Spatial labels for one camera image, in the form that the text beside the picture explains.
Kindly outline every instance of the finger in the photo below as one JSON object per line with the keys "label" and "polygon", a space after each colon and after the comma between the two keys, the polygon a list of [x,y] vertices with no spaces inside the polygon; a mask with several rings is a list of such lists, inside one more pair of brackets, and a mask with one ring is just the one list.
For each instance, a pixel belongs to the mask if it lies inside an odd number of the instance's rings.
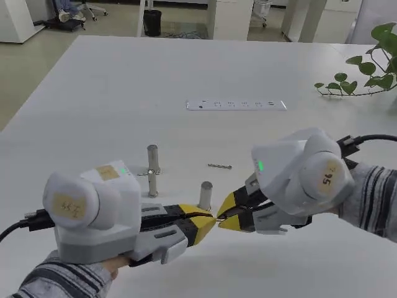
{"label": "finger", "polygon": [[118,276],[118,269],[116,269],[110,274],[110,277],[112,278],[113,281],[116,279],[117,276]]}
{"label": "finger", "polygon": [[130,259],[125,256],[116,256],[115,258],[103,261],[102,264],[110,273],[116,271],[118,268],[127,266],[130,263]]}

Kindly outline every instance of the green indicator light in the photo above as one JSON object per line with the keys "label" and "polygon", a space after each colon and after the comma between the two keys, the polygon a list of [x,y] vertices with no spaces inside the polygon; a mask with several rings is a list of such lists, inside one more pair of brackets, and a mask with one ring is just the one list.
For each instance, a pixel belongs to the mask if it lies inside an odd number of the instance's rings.
{"label": "green indicator light", "polygon": [[259,160],[258,161],[258,168],[259,168],[259,171],[263,171],[263,162],[261,161],[261,160]]}

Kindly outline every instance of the metal cylinder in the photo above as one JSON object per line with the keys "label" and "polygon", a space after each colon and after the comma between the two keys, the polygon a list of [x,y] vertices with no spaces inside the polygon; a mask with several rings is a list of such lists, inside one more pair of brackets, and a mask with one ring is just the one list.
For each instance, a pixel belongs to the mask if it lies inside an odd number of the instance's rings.
{"label": "metal cylinder", "polygon": [[160,170],[157,145],[149,145],[148,146],[148,160],[149,160],[149,168],[148,169],[152,169],[154,171],[154,173],[157,173]]}
{"label": "metal cylinder", "polygon": [[157,197],[159,194],[157,192],[157,176],[156,172],[150,169],[148,171],[148,179],[149,179],[149,196],[150,197]]}
{"label": "metal cylinder", "polygon": [[204,181],[201,184],[200,191],[200,202],[197,207],[210,211],[211,210],[211,195],[212,195],[212,183]]}

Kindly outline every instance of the sticker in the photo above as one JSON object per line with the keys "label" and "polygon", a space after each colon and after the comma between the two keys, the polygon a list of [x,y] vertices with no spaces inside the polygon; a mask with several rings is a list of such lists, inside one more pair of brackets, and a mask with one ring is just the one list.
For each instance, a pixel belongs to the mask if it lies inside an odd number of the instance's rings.
{"label": "sticker", "polygon": [[103,181],[119,178],[120,175],[116,172],[113,166],[99,166],[96,168]]}
{"label": "sticker", "polygon": [[79,220],[85,216],[86,208],[85,197],[74,199],[66,194],[54,193],[52,211],[57,216]]}
{"label": "sticker", "polygon": [[337,177],[339,176],[341,166],[335,160],[329,160],[327,162],[326,169],[321,175],[318,188],[321,192],[325,194],[330,194],[333,189],[333,184]]}

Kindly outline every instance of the electrical outlet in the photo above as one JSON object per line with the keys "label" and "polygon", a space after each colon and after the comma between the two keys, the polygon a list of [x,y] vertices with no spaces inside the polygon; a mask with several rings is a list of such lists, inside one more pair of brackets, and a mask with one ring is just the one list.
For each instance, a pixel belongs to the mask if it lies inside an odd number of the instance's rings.
{"label": "electrical outlet", "polygon": [[282,101],[188,101],[186,108],[190,111],[286,111]]}

